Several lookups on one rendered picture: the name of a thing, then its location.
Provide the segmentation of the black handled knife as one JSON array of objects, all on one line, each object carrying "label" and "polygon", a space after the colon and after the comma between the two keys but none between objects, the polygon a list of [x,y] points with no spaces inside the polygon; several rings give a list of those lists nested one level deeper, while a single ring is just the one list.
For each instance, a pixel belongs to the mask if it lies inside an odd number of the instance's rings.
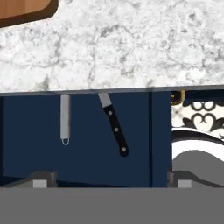
[{"label": "black handled knife", "polygon": [[116,111],[110,100],[108,93],[99,93],[98,94],[102,108],[105,114],[108,116],[108,120],[112,129],[112,132],[115,136],[115,140],[119,146],[119,153],[122,157],[127,157],[129,155],[129,147],[126,143],[123,131],[121,129],[121,125],[116,116]]}]

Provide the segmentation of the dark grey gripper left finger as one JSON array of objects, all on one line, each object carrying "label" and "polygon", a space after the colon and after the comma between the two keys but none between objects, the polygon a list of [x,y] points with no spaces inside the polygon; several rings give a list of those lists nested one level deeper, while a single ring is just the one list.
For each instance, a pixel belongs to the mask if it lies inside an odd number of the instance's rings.
[{"label": "dark grey gripper left finger", "polygon": [[55,188],[58,173],[56,171],[35,171],[28,178],[5,185],[5,188]]}]

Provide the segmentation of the wooden cutting board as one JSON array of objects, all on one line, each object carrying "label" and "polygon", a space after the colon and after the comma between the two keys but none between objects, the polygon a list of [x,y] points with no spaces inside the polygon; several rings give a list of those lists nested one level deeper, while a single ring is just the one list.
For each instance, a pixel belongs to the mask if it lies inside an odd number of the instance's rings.
[{"label": "wooden cutting board", "polygon": [[50,18],[59,0],[0,0],[0,28]]}]

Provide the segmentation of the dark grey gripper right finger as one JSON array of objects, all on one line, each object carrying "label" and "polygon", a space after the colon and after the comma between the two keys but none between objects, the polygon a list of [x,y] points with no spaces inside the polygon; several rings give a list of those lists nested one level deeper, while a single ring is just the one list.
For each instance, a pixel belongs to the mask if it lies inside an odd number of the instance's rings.
[{"label": "dark grey gripper right finger", "polygon": [[224,185],[201,179],[190,171],[168,171],[167,180],[171,188],[224,188]]}]

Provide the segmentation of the dark blue cupboard front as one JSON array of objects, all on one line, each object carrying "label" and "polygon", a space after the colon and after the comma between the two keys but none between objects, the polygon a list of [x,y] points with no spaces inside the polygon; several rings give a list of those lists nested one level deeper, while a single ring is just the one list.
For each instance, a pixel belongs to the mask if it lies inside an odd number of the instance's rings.
[{"label": "dark blue cupboard front", "polygon": [[11,96],[0,103],[0,185],[38,170],[56,171],[62,187],[164,187],[172,164],[171,95],[112,94],[129,146],[121,157],[99,98],[71,98],[71,138],[60,140],[57,95]]}]

